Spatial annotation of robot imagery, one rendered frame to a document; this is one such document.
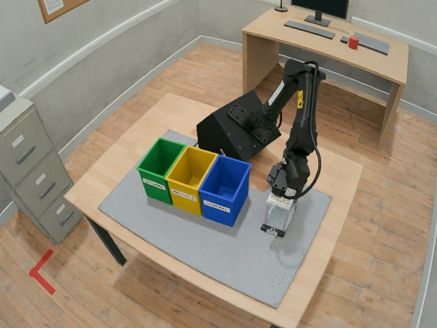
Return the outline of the blue bin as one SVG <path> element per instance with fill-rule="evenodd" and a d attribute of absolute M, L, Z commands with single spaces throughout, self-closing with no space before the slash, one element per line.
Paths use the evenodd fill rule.
<path fill-rule="evenodd" d="M 249 194 L 251 166 L 227 156 L 216 158 L 198 189 L 204 218 L 233 227 Z"/>

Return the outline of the green bin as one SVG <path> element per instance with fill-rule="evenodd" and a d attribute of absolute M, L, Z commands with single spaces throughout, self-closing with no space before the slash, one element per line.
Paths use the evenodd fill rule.
<path fill-rule="evenodd" d="M 169 205 L 173 204 L 165 178 L 186 147 L 185 144 L 168 139 L 156 140 L 136 168 L 148 197 Z"/>

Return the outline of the yellow open bin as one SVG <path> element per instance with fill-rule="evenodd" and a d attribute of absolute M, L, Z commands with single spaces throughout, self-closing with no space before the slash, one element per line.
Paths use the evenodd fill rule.
<path fill-rule="evenodd" d="M 218 154 L 195 147 L 185 148 L 165 180 L 169 185 L 173 205 L 202 216 L 201 196 L 198 192 Z"/>

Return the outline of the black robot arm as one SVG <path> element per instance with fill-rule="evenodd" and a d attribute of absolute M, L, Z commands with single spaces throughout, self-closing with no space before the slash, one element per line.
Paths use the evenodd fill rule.
<path fill-rule="evenodd" d="M 304 186 L 311 175 L 307 164 L 307 156 L 314 151 L 310 136 L 311 118 L 313 113 L 313 137 L 318 146 L 315 111 L 320 81 L 326 80 L 326 73 L 320 71 L 319 75 L 319 71 L 315 83 L 315 75 L 312 75 L 315 72 L 313 67 L 295 59 L 289 59 L 285 64 L 284 75 L 279 86 L 257 111 L 249 113 L 235 102 L 227 112 L 227 116 L 264 145 L 272 134 L 271 130 L 277 125 L 280 112 L 298 91 L 296 117 L 290 129 L 290 138 L 285 142 L 286 148 L 283 151 L 282 166 L 285 169 L 282 168 L 280 162 L 276 180 L 272 186 L 272 193 L 277 197 L 282 197 L 281 193 L 285 194 L 289 185 L 292 188 Z"/>

